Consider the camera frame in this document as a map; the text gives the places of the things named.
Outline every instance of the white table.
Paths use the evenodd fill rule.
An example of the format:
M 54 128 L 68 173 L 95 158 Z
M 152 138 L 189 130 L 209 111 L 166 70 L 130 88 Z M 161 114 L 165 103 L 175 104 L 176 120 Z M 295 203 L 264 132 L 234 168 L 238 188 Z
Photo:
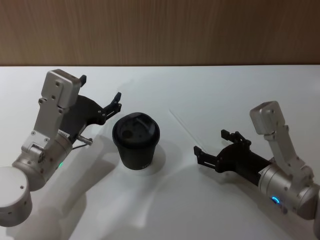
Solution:
M 46 72 L 0 67 L 0 166 L 11 165 L 33 129 Z M 220 130 L 240 131 L 251 149 L 272 157 L 249 117 L 279 102 L 298 155 L 320 182 L 320 66 L 59 67 L 87 83 L 80 94 L 107 105 L 122 93 L 121 113 L 90 126 L 91 147 L 71 152 L 31 194 L 22 224 L 0 227 L 1 240 L 314 240 L 312 221 L 279 208 L 232 173 L 197 165 L 193 146 L 226 146 Z M 121 117 L 143 112 L 160 126 L 153 164 L 125 168 L 112 141 Z

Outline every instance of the wooden wall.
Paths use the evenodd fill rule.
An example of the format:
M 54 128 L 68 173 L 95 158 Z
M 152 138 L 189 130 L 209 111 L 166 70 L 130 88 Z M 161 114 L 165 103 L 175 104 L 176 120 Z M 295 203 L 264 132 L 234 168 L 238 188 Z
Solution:
M 0 65 L 320 64 L 319 0 L 0 0 Z

